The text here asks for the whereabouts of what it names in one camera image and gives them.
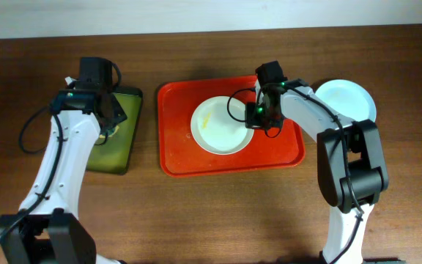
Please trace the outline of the yellow green sponge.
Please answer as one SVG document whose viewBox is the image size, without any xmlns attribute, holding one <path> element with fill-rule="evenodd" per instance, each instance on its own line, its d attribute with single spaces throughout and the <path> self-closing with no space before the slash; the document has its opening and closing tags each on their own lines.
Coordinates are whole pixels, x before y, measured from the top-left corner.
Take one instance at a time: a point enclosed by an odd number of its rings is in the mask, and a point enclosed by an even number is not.
<svg viewBox="0 0 422 264">
<path fill-rule="evenodd" d="M 117 131 L 119 130 L 119 125 L 116 125 L 114 128 L 110 128 L 105 132 L 102 132 L 99 136 L 100 139 L 104 139 L 106 136 L 107 137 L 112 137 L 115 133 L 117 133 Z"/>
</svg>

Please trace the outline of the white plate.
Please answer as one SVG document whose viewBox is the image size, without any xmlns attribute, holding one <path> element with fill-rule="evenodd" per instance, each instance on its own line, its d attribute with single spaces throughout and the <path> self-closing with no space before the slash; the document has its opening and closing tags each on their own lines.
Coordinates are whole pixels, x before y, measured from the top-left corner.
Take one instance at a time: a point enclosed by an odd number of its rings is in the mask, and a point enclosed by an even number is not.
<svg viewBox="0 0 422 264">
<path fill-rule="evenodd" d="M 251 142 L 253 130 L 243 120 L 245 104 L 238 99 L 217 96 L 203 101 L 193 112 L 190 130 L 194 141 L 204 150 L 216 155 L 237 153 Z"/>
</svg>

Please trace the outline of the red plastic tray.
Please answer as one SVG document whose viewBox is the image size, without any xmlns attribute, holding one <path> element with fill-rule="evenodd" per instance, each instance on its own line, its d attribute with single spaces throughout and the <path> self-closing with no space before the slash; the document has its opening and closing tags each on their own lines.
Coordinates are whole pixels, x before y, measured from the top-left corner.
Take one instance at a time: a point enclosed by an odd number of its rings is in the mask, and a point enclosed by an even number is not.
<svg viewBox="0 0 422 264">
<path fill-rule="evenodd" d="M 172 177 L 192 177 L 297 166 L 306 150 L 301 128 L 285 120 L 282 131 L 271 139 L 263 131 L 254 132 L 243 150 L 216 155 L 193 139 L 190 121 L 200 103 L 215 96 L 251 88 L 256 76 L 178 81 L 158 90 L 158 135 L 160 165 Z"/>
</svg>

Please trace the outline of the light blue top plate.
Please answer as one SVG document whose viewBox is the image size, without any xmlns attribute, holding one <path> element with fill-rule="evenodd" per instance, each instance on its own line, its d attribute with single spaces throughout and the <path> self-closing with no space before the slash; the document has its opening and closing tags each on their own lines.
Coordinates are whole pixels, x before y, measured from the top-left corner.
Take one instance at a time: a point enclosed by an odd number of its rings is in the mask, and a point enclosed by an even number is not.
<svg viewBox="0 0 422 264">
<path fill-rule="evenodd" d="M 355 121 L 377 118 L 377 108 L 372 96 L 353 81 L 336 79 L 322 84 L 315 95 L 338 113 Z"/>
</svg>

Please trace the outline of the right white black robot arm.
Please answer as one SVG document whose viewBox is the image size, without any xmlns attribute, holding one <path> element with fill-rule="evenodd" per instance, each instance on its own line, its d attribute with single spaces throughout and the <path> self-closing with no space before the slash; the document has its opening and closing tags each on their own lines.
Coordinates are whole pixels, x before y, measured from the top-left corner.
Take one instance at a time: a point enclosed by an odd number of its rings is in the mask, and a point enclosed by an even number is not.
<svg viewBox="0 0 422 264">
<path fill-rule="evenodd" d="M 288 79 L 277 61 L 255 74 L 256 100 L 245 106 L 246 127 L 268 131 L 291 120 L 316 142 L 319 190 L 330 206 L 320 262 L 364 263 L 366 222 L 389 186 L 377 125 L 336 111 L 304 80 Z"/>
</svg>

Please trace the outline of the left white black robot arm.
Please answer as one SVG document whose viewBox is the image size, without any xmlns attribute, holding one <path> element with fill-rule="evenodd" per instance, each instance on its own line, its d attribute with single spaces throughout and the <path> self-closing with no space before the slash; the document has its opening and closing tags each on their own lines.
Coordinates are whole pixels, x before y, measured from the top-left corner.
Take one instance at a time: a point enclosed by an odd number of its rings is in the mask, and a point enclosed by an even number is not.
<svg viewBox="0 0 422 264">
<path fill-rule="evenodd" d="M 15 214 L 0 216 L 0 249 L 8 263 L 110 263 L 78 219 L 90 153 L 127 116 L 115 98 L 119 68 L 83 57 L 78 77 L 48 105 L 51 133 L 36 179 Z"/>
</svg>

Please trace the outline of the black tray with green liquid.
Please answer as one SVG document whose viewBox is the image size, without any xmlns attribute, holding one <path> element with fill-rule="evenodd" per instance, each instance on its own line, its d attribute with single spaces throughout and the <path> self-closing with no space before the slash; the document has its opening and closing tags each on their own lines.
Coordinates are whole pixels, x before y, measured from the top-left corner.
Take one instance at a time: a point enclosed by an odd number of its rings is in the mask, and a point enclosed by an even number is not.
<svg viewBox="0 0 422 264">
<path fill-rule="evenodd" d="M 115 97 L 127 119 L 119 124 L 117 133 L 108 137 L 105 144 L 105 139 L 98 139 L 90 153 L 87 171 L 123 175 L 128 170 L 143 103 L 143 92 L 136 87 L 120 87 Z"/>
</svg>

